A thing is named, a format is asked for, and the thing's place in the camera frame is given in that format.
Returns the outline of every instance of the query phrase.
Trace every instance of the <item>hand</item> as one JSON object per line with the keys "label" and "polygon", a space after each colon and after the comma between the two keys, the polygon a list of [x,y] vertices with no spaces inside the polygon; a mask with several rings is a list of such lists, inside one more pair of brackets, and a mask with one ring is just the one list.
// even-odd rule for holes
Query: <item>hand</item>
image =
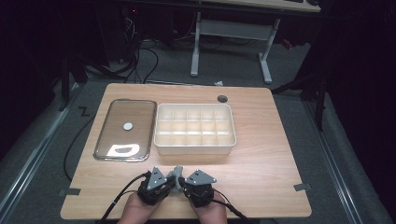
{"label": "hand", "polygon": [[[225,203],[224,199],[221,195],[214,191],[214,200]],[[226,224],[227,223],[227,213],[224,205],[219,203],[211,202],[207,206],[204,207],[194,207],[192,203],[190,203],[192,209],[197,214],[199,221],[201,224]]]}
{"label": "hand", "polygon": [[144,224],[146,223],[152,213],[160,206],[162,201],[154,205],[147,205],[143,203],[137,193],[129,196],[125,204],[122,216],[118,224]]}

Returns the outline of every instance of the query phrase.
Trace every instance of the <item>white compartment tray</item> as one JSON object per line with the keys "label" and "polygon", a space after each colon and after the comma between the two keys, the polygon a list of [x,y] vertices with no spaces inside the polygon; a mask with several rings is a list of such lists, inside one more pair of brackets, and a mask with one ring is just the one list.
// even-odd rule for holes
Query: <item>white compartment tray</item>
{"label": "white compartment tray", "polygon": [[231,108],[221,104],[159,105],[154,144],[163,155],[229,154],[236,144]]}

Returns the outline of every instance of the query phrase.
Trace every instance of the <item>desk leg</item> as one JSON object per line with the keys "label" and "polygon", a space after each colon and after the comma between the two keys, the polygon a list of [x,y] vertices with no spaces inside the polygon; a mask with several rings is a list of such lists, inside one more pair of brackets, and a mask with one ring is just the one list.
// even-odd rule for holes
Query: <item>desk leg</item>
{"label": "desk leg", "polygon": [[279,26],[279,23],[280,23],[280,19],[276,19],[274,22],[274,25],[271,29],[271,32],[269,34],[264,53],[259,54],[260,64],[262,65],[262,75],[264,76],[264,82],[266,84],[272,83],[270,70],[268,69],[267,57],[268,57],[268,53],[270,52],[271,46],[274,42],[274,38],[275,38],[277,27]]}
{"label": "desk leg", "polygon": [[199,36],[201,32],[201,12],[197,12],[197,22],[195,25],[195,45],[194,52],[192,53],[191,62],[191,76],[198,76],[198,66],[199,66]]}
{"label": "desk leg", "polygon": [[65,56],[64,60],[62,61],[61,83],[62,83],[62,97],[64,98],[64,101],[63,101],[63,105],[60,108],[60,111],[64,111],[64,109],[69,104],[69,97],[70,97],[69,70],[67,68],[67,56]]}

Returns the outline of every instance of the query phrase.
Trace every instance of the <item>small black circle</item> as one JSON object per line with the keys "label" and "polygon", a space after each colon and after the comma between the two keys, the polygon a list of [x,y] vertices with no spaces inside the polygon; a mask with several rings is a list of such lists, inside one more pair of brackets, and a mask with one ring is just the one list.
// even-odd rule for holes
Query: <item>small black circle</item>
{"label": "small black circle", "polygon": [[220,96],[218,96],[218,101],[220,103],[226,103],[228,101],[228,98],[225,95],[220,95]]}

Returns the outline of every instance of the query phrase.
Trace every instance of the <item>wire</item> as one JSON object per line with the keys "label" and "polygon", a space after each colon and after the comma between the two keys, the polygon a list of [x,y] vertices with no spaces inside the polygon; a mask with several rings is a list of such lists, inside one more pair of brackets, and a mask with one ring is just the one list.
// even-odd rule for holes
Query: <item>wire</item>
{"label": "wire", "polygon": [[84,126],[78,131],[78,133],[76,134],[76,136],[73,138],[73,141],[70,143],[69,147],[66,150],[66,154],[64,155],[64,175],[66,176],[66,178],[71,182],[72,178],[70,177],[69,173],[67,173],[67,169],[66,169],[66,162],[67,162],[67,156],[69,155],[70,149],[72,148],[72,146],[75,144],[77,138],[79,137],[79,135],[82,133],[82,131],[84,131],[84,129],[88,126],[88,124],[91,123],[91,121],[93,121],[93,119],[96,117],[96,115],[93,115],[92,118],[90,118],[90,120],[88,120]]}
{"label": "wire", "polygon": [[104,224],[108,215],[110,214],[111,210],[113,210],[114,206],[117,204],[117,202],[120,200],[120,198],[122,197],[122,195],[124,195],[126,192],[125,190],[127,190],[137,179],[140,179],[141,177],[148,177],[151,174],[150,171],[145,172],[144,174],[141,174],[137,177],[135,177],[133,180],[131,180],[131,182],[129,182],[123,189],[122,191],[119,193],[119,195],[117,195],[117,197],[114,199],[114,201],[111,203],[111,205],[107,208],[105,214],[102,216],[102,219],[99,221],[99,224]]}
{"label": "wire", "polygon": [[[131,61],[125,67],[123,67],[123,68],[121,68],[120,70],[117,70],[117,71],[110,71],[107,68],[103,67],[102,65],[96,64],[96,63],[92,62],[91,60],[89,60],[89,59],[87,59],[87,58],[85,58],[85,57],[83,57],[81,55],[75,54],[75,56],[85,66],[89,65],[89,66],[93,67],[94,69],[96,69],[97,71],[99,71],[100,74],[106,75],[106,76],[109,76],[109,77],[113,77],[113,78],[116,78],[116,79],[124,79],[124,77],[120,76],[120,73],[126,72],[126,71],[128,71],[129,69],[131,69],[131,68],[133,68],[135,66],[135,64],[134,64],[134,62],[135,62],[134,56],[131,58]],[[90,74],[100,75],[98,73],[93,72],[92,70],[90,70],[88,68],[86,68],[85,70],[88,71]]]}
{"label": "wire", "polygon": [[[125,29],[125,32],[123,32],[125,39],[126,39],[126,46],[129,47],[132,43],[132,40],[134,39],[135,26],[134,26],[134,22],[131,19],[125,17],[124,20],[129,22],[128,27]],[[132,29],[131,39],[130,39],[128,37],[128,31],[129,31],[129,29],[131,29],[131,27],[133,27],[133,29]]]}
{"label": "wire", "polygon": [[[205,199],[205,200],[209,200],[210,202],[213,202],[213,203],[219,203],[219,204],[221,204],[221,205],[224,205],[224,206],[226,206],[231,212],[233,212],[234,214],[236,214],[238,217],[240,217],[242,220],[244,220],[246,223],[249,223],[249,224],[257,224],[257,223],[255,223],[253,220],[251,220],[250,218],[248,218],[248,217],[246,217],[244,214],[242,214],[240,211],[238,211],[235,207],[233,207],[233,205],[230,203],[230,201],[228,200],[228,198],[223,194],[223,193],[221,193],[220,191],[218,191],[218,190],[216,190],[216,189],[213,189],[215,192],[217,192],[217,193],[219,193],[222,197],[224,197],[224,199],[227,201],[227,203],[224,203],[224,202],[221,202],[221,201],[218,201],[218,200],[215,200],[215,199],[207,199],[207,198],[204,198],[204,197],[202,197],[201,195],[198,195],[198,194],[196,194],[196,193],[194,193],[194,192],[192,192],[192,194],[194,195],[194,196],[197,196],[197,197],[199,197],[199,198],[201,198],[201,199]],[[272,221],[274,221],[274,223],[276,223],[276,224],[278,224],[278,222],[275,220],[275,219],[273,219],[273,218],[270,218]]]}
{"label": "wire", "polygon": [[189,31],[185,35],[183,35],[181,38],[174,39],[174,41],[188,39],[188,38],[191,38],[191,37],[194,36],[194,35],[190,35],[190,33],[191,33],[191,30],[192,30],[192,27],[194,26],[194,22],[195,22],[196,17],[197,17],[197,13],[195,12],[194,13],[194,17],[192,18],[192,22],[191,22],[191,26],[190,26]]}
{"label": "wire", "polygon": [[145,79],[143,80],[143,84],[146,84],[146,81],[147,81],[147,79],[149,78],[149,76],[151,75],[151,73],[157,68],[158,61],[159,61],[159,59],[158,59],[158,54],[157,54],[157,53],[155,53],[155,52],[154,52],[153,50],[151,50],[151,49],[146,49],[146,50],[148,50],[148,51],[150,51],[151,53],[153,53],[154,56],[156,57],[157,61],[155,62],[155,65],[154,65],[154,67],[151,69],[151,71],[146,75]]}
{"label": "wire", "polygon": [[182,39],[182,40],[173,41],[173,43],[176,44],[176,45],[182,46],[182,47],[191,46],[191,45],[194,44],[194,40],[192,39],[193,37],[194,37],[194,35],[189,36],[188,38],[186,37],[186,38],[184,38],[184,39]]}
{"label": "wire", "polygon": [[139,76],[139,73],[137,72],[137,69],[134,72],[134,84],[136,83],[136,77],[139,78],[139,83],[142,83],[142,78]]}
{"label": "wire", "polygon": [[202,49],[218,49],[219,47],[221,47],[221,45],[223,44],[223,39],[221,36],[212,36],[212,35],[205,35],[205,38],[202,38],[203,40],[206,40],[208,44],[212,44],[215,42],[219,42],[217,46],[213,47],[213,48],[208,48],[205,47],[205,45],[203,43],[200,43],[200,47]]}
{"label": "wire", "polygon": [[132,192],[137,192],[137,190],[132,189],[132,190],[128,190],[122,193],[122,195],[127,194],[127,193],[132,193]]}
{"label": "wire", "polygon": [[139,63],[139,58],[140,58],[140,47],[137,48],[137,56],[135,56],[136,62],[135,62],[135,66],[134,68],[131,70],[131,72],[125,77],[124,79],[124,83],[128,82],[129,77],[131,76],[131,74],[134,72],[134,83],[136,83],[136,76],[139,77],[139,81],[141,82],[141,78],[140,76],[137,74],[137,65]]}
{"label": "wire", "polygon": [[[137,59],[136,57],[132,57],[131,61],[128,63],[128,65],[126,65],[125,67],[121,68],[120,70],[117,71],[111,71],[109,70],[109,68],[103,66],[100,69],[100,72],[96,72],[91,70],[90,68],[88,68],[87,66],[84,67],[85,72],[94,76],[108,76],[110,78],[115,78],[115,79],[124,79],[125,77],[123,76],[119,76],[120,73],[126,72],[128,71],[128,69],[131,69],[130,73],[132,74],[132,72],[134,71],[135,67],[137,65]],[[95,68],[96,70],[98,70],[98,65],[93,66],[93,68]]]}

